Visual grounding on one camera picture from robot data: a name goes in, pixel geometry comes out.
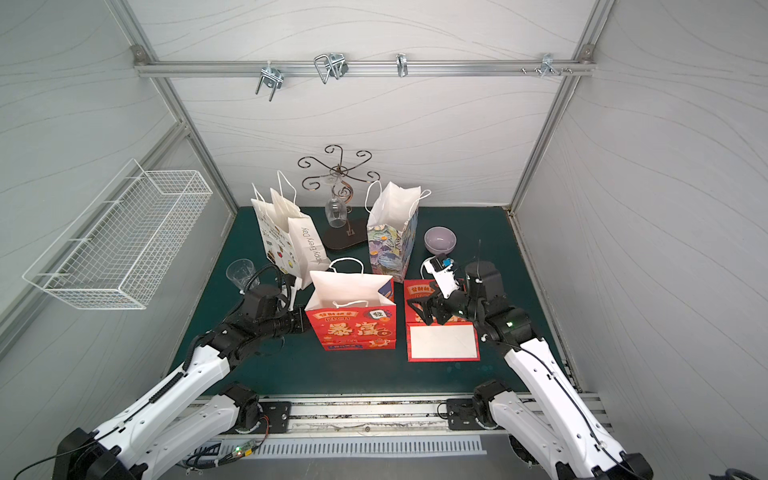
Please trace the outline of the red RICH paper bag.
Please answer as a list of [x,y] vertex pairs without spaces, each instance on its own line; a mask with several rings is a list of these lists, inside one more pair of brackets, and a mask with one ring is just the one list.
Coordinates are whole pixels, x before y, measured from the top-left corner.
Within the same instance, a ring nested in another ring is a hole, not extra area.
[[410,305],[405,307],[408,361],[476,362],[480,360],[477,334],[469,321],[451,317],[445,325],[427,325]]

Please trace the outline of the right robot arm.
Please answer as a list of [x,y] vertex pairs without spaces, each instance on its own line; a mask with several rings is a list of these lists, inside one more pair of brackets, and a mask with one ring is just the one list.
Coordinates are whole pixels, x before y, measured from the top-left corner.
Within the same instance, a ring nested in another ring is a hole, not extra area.
[[426,323],[453,317],[469,321],[479,339],[496,348],[528,388],[539,413],[500,381],[475,388],[476,423],[504,429],[516,455],[540,466],[552,479],[650,479],[652,467],[640,453],[629,453],[586,406],[557,364],[545,338],[528,314],[510,303],[502,276],[490,261],[474,261],[457,278],[445,255],[422,264],[434,293],[409,301]]

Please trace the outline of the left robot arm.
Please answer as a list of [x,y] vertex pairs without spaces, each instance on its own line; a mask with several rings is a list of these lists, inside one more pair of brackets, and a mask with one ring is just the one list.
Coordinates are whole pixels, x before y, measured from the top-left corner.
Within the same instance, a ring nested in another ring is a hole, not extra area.
[[214,436],[251,433],[269,420],[252,389],[232,383],[198,412],[183,411],[209,387],[259,352],[271,339],[310,327],[295,299],[301,279],[275,272],[272,283],[253,275],[240,302],[221,323],[198,335],[184,361],[166,378],[90,432],[77,428],[58,445],[55,479],[156,479]]

